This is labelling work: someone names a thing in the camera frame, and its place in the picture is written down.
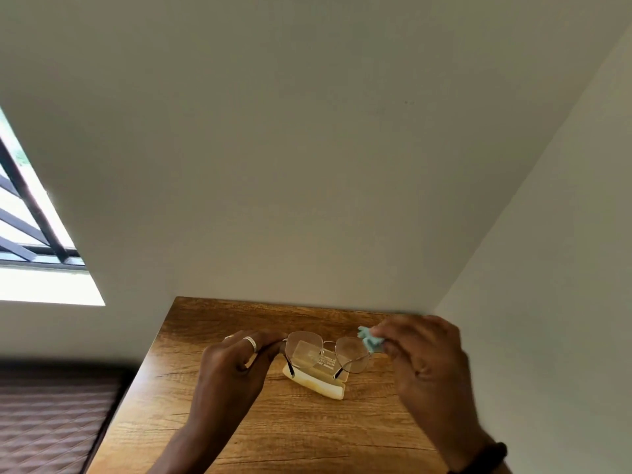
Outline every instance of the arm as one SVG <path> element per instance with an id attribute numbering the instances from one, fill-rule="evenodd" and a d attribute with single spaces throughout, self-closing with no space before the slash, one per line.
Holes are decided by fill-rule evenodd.
<path id="1" fill-rule="evenodd" d="M 254 348 L 245 336 L 260 348 L 249 368 Z M 240 331 L 204 350 L 189 418 L 150 474 L 206 472 L 257 399 L 285 337 L 281 332 Z"/>
<path id="2" fill-rule="evenodd" d="M 384 337 L 399 398 L 448 468 L 461 472 L 494 444 L 481 427 L 470 363 L 458 327 L 437 316 L 390 316 L 371 329 Z M 494 474 L 511 474 L 503 462 Z"/>

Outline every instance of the cleaning cloth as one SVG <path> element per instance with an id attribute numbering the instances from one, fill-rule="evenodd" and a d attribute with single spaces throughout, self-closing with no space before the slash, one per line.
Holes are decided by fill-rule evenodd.
<path id="1" fill-rule="evenodd" d="M 364 343 L 364 346 L 367 348 L 369 353 L 383 353 L 381 346 L 384 342 L 384 338 L 371 336 L 368 327 L 358 327 L 358 337 L 362 339 L 362 342 Z"/>

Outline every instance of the bracelet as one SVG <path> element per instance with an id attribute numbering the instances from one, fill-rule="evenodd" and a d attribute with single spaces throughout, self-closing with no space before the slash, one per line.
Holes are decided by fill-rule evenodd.
<path id="1" fill-rule="evenodd" d="M 507 457 L 507 446 L 504 443 L 498 442 L 492 446 L 487 446 L 459 474 L 492 474 L 494 469 L 502 464 L 505 457 Z"/>

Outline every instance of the ring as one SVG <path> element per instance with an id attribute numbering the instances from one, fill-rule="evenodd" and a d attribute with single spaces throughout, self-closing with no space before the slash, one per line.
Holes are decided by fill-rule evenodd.
<path id="1" fill-rule="evenodd" d="M 252 344 L 252 348 L 255 350 L 255 354 L 257 354 L 257 343 L 255 342 L 255 340 L 252 339 L 250 336 L 246 336 L 243 339 L 248 340 L 250 344 Z"/>

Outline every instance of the wood grain surface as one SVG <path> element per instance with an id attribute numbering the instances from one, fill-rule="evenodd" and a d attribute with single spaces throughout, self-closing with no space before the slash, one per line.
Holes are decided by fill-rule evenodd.
<path id="1" fill-rule="evenodd" d="M 90 467 L 144 473 L 188 415 L 201 352 L 240 329 L 309 330 L 335 340 L 383 313 L 176 298 Z M 282 356 L 211 473 L 445 473 L 377 355 L 350 375 L 342 401 L 287 379 Z"/>

